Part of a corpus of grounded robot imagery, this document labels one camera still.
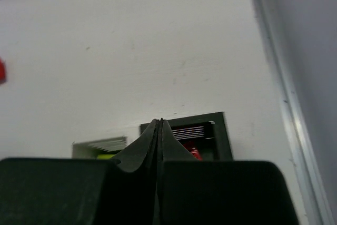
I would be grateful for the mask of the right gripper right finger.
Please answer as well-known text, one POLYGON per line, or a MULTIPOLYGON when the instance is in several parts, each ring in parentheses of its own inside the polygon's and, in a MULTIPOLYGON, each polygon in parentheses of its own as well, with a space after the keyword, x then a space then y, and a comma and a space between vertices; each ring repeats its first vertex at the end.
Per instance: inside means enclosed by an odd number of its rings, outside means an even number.
POLYGON ((161 224, 298 224, 281 170, 269 161, 201 161, 160 121, 161 224))

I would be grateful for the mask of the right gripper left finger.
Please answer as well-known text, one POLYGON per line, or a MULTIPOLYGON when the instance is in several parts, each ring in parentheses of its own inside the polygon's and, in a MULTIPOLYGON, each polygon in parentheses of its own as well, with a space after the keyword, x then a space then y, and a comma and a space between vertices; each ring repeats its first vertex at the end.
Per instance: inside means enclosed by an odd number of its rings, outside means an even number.
POLYGON ((158 125, 111 159, 3 159, 1 224, 151 224, 158 125))

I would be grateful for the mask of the red lego brick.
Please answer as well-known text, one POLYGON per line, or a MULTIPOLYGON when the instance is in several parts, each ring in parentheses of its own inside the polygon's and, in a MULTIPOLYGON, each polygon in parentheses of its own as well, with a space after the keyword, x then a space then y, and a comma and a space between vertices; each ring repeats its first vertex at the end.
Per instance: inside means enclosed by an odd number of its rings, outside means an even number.
POLYGON ((7 80, 6 64, 0 58, 0 85, 4 84, 7 80))
POLYGON ((195 143, 193 141, 186 142, 183 144, 183 146, 189 151, 189 153, 194 156, 196 159, 202 161, 202 156, 200 155, 200 152, 198 148, 196 147, 195 143))

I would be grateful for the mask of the long green lego brick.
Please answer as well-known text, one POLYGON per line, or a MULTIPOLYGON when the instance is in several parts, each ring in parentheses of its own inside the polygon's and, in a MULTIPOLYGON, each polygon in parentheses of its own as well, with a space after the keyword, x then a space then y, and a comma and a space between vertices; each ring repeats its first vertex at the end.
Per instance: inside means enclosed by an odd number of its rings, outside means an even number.
POLYGON ((115 156, 115 154, 99 154, 96 158, 101 160, 108 160, 115 156))

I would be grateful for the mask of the red lego brick top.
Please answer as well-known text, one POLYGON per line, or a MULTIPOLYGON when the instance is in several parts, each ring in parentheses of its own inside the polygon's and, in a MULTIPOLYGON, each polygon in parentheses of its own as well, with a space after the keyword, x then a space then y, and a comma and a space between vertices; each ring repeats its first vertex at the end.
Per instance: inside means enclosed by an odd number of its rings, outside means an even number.
POLYGON ((7 80, 6 64, 0 58, 0 85, 4 84, 7 80))

